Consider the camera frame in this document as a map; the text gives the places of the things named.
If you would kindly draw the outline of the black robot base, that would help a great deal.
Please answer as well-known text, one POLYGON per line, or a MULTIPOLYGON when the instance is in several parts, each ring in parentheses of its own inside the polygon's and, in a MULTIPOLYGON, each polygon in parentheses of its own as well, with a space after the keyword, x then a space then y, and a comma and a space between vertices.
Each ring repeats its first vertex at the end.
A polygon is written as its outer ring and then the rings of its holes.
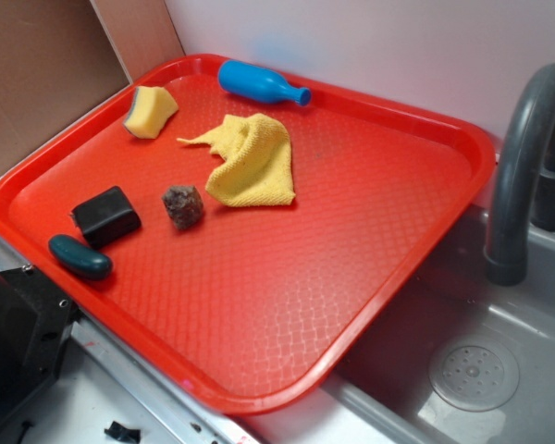
POLYGON ((41 270, 0 271, 0 428, 58 378, 77 311, 41 270))

